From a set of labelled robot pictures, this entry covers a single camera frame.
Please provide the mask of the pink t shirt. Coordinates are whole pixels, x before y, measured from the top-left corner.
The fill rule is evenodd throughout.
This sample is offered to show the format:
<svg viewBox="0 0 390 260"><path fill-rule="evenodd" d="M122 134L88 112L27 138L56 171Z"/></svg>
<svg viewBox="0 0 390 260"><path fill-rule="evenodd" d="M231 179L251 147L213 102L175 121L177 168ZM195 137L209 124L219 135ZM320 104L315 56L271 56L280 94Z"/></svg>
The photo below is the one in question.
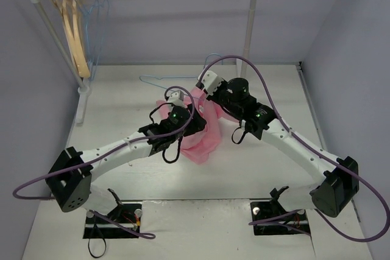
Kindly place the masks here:
<svg viewBox="0 0 390 260"><path fill-rule="evenodd" d="M196 164L204 164L222 141L219 119L224 114L218 105L206 100L205 93L199 88L194 87L190 93L197 112L207 124L202 131L183 138L180 154Z"/></svg>

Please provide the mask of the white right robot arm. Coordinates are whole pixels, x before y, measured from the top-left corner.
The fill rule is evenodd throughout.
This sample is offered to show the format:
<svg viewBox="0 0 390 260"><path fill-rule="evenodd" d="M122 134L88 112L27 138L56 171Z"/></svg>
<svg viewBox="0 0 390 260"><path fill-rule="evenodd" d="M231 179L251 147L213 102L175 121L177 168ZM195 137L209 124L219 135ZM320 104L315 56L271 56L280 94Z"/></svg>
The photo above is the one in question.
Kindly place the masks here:
<svg viewBox="0 0 390 260"><path fill-rule="evenodd" d="M299 142L272 108L250 95L246 79L238 77L226 81L210 71L197 85L208 100L238 120L245 133L272 145L312 177L313 184L299 188L284 186L271 191L269 210L274 217L282 219L297 209L318 209L335 218L359 190L356 178L328 162L335 161L357 174L358 164L354 159L349 156L340 159L312 142Z"/></svg>

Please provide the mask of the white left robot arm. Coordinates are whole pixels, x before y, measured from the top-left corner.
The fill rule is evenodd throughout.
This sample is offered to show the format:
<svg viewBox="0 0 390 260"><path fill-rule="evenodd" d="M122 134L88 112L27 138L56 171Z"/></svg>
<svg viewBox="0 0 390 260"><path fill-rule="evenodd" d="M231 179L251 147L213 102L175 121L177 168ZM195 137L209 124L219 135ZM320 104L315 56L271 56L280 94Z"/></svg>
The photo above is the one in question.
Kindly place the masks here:
<svg viewBox="0 0 390 260"><path fill-rule="evenodd" d="M207 122L193 108L174 106L166 119L139 128L132 135L109 145L86 151L63 150L49 171L46 184L64 213L78 208L96 211L108 223L122 215L122 201L114 190L94 181L133 160L164 153L171 144L205 129Z"/></svg>

